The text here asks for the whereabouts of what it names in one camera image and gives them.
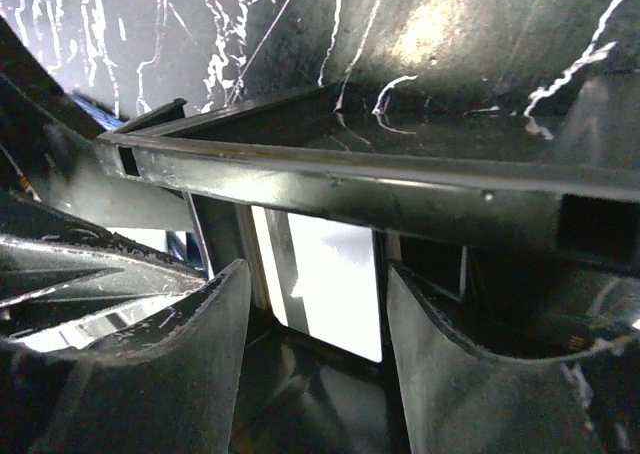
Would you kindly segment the blue card holder wallet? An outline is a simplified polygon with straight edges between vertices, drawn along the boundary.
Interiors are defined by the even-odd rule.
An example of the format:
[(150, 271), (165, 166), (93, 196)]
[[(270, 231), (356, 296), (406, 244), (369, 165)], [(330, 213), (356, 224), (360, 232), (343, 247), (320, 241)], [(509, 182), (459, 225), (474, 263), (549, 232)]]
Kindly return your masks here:
[[(79, 94), (71, 94), (70, 97), (106, 130), (112, 130), (124, 124), (124, 121), (119, 120), (114, 114), (109, 113)], [(206, 271), (196, 235), (193, 232), (166, 231), (165, 234), (165, 250), (167, 253), (181, 261), (185, 261), (200, 272)]]

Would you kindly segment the black card tray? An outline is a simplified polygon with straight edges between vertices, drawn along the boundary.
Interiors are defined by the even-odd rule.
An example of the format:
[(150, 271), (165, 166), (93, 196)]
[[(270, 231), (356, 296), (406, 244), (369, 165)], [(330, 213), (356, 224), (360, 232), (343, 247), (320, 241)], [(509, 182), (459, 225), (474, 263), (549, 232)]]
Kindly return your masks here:
[[(100, 135), (111, 176), (185, 196), (205, 264), (253, 276), (235, 453), (414, 453), (386, 310), (389, 267), (446, 313), (555, 356), (639, 335), (639, 78), (597, 76), (569, 112), (342, 113), (330, 87), (185, 117), (175, 101)], [(373, 233), (382, 360), (281, 324), (252, 215), (269, 210)]]

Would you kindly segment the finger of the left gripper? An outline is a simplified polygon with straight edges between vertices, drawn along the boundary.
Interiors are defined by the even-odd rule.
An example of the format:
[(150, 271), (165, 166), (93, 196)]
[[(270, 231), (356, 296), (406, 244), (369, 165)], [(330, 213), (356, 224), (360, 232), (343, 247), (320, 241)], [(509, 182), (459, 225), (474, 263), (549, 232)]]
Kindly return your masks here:
[(13, 190), (1, 193), (1, 335), (205, 284), (188, 264)]

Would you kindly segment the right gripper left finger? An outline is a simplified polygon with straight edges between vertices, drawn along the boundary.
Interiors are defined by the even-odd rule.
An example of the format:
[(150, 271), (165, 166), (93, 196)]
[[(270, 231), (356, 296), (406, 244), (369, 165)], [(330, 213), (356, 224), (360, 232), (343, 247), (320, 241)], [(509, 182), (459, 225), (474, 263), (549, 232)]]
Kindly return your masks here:
[(1, 345), (5, 453), (224, 453), (251, 300), (236, 260), (83, 350)]

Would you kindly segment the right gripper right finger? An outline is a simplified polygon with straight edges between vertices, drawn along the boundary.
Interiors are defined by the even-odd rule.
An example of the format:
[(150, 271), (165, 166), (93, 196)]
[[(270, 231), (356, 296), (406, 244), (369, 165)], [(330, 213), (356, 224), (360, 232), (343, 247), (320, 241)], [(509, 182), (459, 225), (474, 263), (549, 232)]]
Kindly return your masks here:
[(412, 452), (638, 452), (638, 333), (555, 356), (446, 313), (402, 264), (386, 310)]

